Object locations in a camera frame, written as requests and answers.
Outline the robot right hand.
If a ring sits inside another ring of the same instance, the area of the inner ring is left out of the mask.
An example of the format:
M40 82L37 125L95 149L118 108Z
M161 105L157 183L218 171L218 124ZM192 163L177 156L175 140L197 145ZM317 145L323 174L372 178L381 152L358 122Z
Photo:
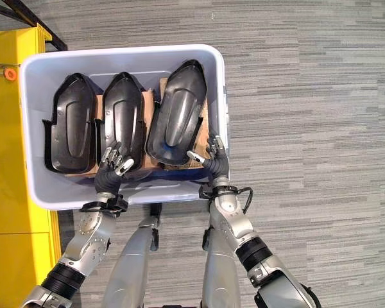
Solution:
M187 151L187 156L209 171L213 178L228 178L229 161L222 138L219 135L210 135L207 145L206 151L210 158L204 158L193 151Z

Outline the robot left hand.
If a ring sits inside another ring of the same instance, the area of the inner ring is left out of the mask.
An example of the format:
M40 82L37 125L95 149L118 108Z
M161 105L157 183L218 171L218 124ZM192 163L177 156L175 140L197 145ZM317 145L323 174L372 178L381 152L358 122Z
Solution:
M109 193L117 195L121 180L135 161L131 156L124 157L120 152L121 142L108 146L101 157L98 171L94 178L95 190L98 194Z

